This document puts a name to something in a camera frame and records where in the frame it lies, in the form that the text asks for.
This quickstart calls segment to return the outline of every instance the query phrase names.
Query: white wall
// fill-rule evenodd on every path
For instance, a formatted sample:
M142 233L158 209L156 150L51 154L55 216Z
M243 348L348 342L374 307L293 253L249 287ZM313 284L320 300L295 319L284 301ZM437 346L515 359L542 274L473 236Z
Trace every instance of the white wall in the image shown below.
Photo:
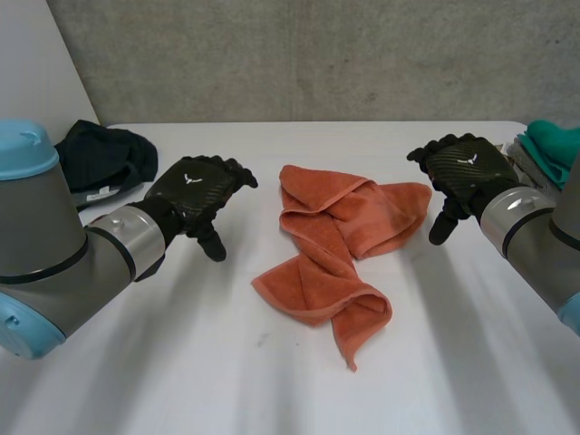
M44 0L0 0L0 119L25 118L60 141L78 119L97 122Z

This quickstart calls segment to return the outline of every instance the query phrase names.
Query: carbon fiber hand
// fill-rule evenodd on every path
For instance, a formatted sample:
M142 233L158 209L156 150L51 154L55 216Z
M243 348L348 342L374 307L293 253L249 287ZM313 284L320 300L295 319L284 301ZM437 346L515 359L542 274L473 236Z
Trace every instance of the carbon fiber hand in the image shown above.
M479 220L491 199L519 186L516 172L496 147L470 133L432 140L407 160L419 163L433 187L447 196L429 234L434 245L445 242L459 220L471 215Z
M182 233L196 238L212 260L223 261L226 249L212 221L243 186L255 189L257 181L234 159L184 157L153 184L145 198L169 202L182 221Z

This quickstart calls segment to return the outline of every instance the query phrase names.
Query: concrete wall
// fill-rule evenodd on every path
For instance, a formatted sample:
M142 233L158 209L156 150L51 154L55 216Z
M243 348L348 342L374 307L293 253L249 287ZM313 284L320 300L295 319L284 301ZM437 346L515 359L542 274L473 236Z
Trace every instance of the concrete wall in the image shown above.
M0 119L40 122L53 142L97 121L44 0L0 0Z
M105 123L580 123L578 0L49 0Z

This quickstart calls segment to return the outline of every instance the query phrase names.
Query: white table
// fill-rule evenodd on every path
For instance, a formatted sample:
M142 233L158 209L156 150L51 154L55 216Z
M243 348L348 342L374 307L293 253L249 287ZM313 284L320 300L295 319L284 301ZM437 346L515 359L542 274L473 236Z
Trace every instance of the white table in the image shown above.
M275 311L250 281L295 255L278 229L278 172L292 163L380 183L428 182L405 160L447 133L502 143L513 122L122 125L159 149L159 174L184 155L238 158L260 181L217 219L226 263L184 237L40 362L0 352L2 435L577 434L580 339L481 235L474 219L443 247L426 238L357 263L394 317L358 353L329 324ZM145 188L131 196L139 199ZM90 209L88 222L124 201Z

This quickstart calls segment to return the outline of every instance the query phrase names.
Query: orange towel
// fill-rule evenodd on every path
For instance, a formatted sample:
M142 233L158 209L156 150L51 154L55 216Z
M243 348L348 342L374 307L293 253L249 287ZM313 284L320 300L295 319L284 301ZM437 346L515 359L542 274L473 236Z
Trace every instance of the orange towel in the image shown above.
M378 186L355 175L284 166L281 228L300 253L253 281L269 304L310 325L332 319L348 366L391 319L389 300L356 273L357 259L402 247L427 215L431 190L418 183Z

